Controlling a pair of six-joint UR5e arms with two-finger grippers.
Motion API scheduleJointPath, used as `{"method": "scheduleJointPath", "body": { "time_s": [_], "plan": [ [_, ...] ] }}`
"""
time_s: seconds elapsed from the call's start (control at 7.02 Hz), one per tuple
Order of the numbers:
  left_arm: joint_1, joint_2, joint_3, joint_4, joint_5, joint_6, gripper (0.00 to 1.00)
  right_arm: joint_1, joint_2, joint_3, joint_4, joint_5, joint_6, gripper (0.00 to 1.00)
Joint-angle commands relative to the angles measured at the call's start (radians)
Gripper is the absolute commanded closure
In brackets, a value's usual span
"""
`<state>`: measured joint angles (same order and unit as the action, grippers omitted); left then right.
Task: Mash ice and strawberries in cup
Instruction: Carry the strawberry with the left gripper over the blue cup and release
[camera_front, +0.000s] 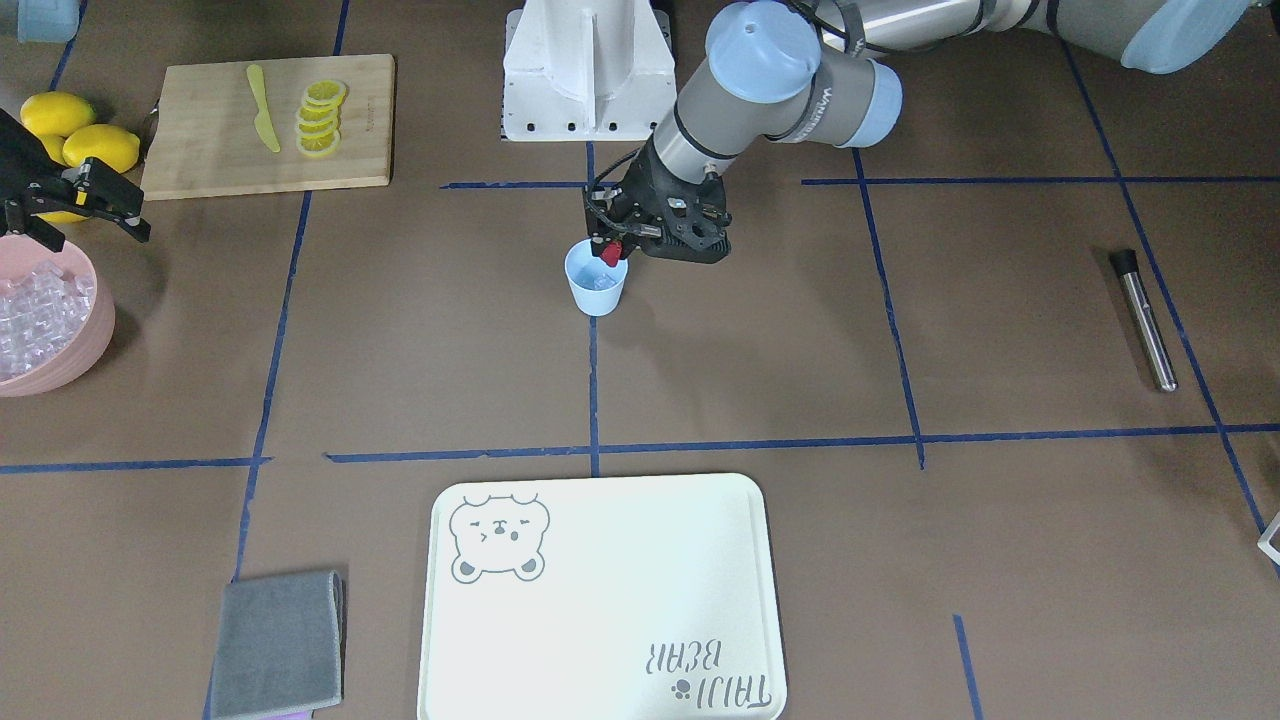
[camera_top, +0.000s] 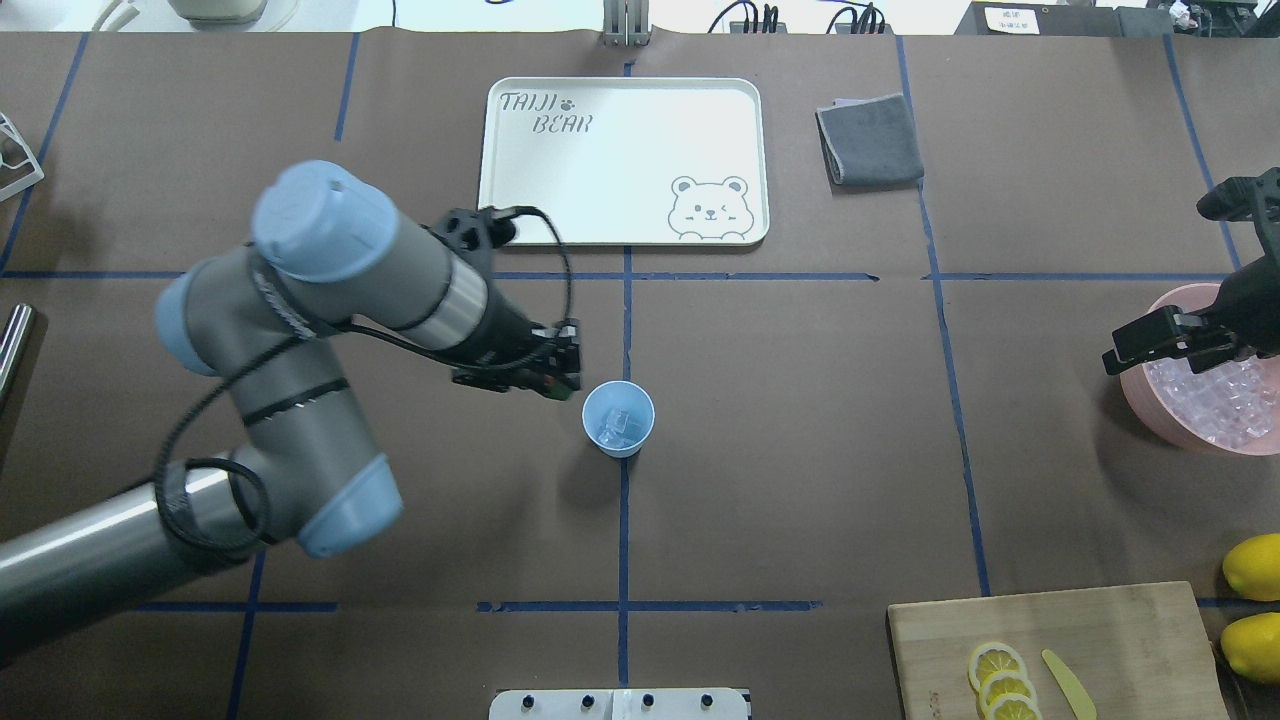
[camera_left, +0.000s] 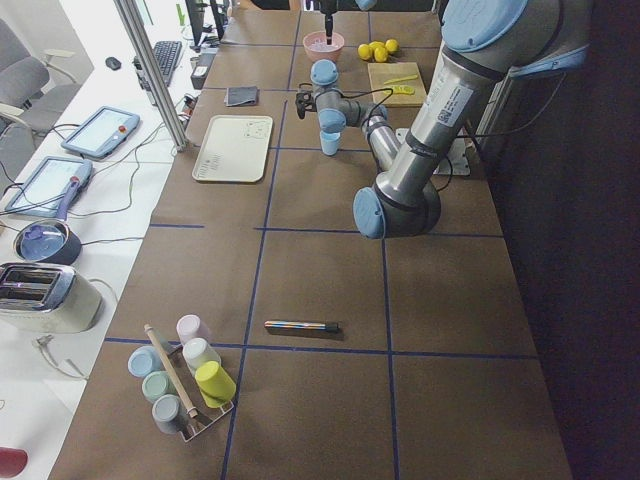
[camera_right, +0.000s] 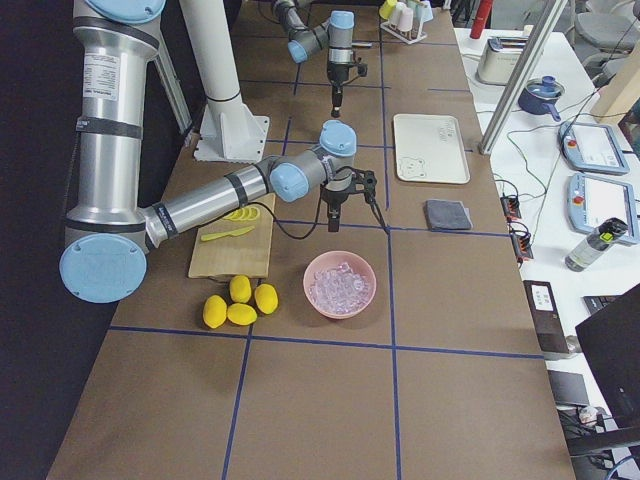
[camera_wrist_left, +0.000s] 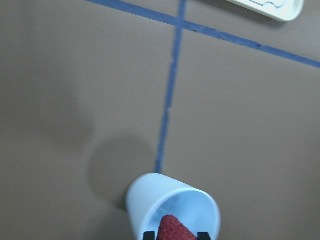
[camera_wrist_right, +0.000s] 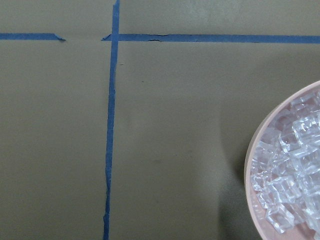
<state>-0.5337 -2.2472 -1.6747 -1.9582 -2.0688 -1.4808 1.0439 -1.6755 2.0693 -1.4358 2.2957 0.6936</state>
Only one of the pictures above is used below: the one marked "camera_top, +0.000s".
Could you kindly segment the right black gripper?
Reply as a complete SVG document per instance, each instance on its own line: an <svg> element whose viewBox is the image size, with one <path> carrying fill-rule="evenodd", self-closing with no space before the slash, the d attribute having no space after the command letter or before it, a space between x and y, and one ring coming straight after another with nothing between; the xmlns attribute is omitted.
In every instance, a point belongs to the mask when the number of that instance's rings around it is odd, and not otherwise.
<svg viewBox="0 0 1280 720"><path fill-rule="evenodd" d="M1236 342L1261 357L1279 354L1277 222L1257 220L1263 255L1228 275L1212 305L1189 311L1164 305L1112 332L1102 356L1108 375L1164 359L1184 359L1194 374L1236 360Z"/></svg>

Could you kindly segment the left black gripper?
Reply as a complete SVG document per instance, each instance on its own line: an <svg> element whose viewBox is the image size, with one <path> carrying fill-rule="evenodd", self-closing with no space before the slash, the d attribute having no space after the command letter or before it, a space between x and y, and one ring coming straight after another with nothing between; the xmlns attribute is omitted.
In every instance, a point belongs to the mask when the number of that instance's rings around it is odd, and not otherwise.
<svg viewBox="0 0 1280 720"><path fill-rule="evenodd" d="M553 325L529 319L502 291L470 337L470 369L451 370L457 386L506 393L526 389L544 398L567 401L581 389L577 320Z"/></svg>

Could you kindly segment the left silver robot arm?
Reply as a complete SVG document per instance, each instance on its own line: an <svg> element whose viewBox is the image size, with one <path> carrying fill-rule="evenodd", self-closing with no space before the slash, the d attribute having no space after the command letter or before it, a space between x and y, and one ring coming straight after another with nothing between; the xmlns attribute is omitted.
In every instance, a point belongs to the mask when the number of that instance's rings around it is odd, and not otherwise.
<svg viewBox="0 0 1280 720"><path fill-rule="evenodd" d="M3 662L248 562L283 541L326 559L392 525L403 500L332 347L356 333L440 363L454 383L566 401L581 386L572 299L549 325L495 284L529 205L422 225L325 160L284 169L244 245L155 306L164 347L216 380L141 482L3 544Z"/></svg>

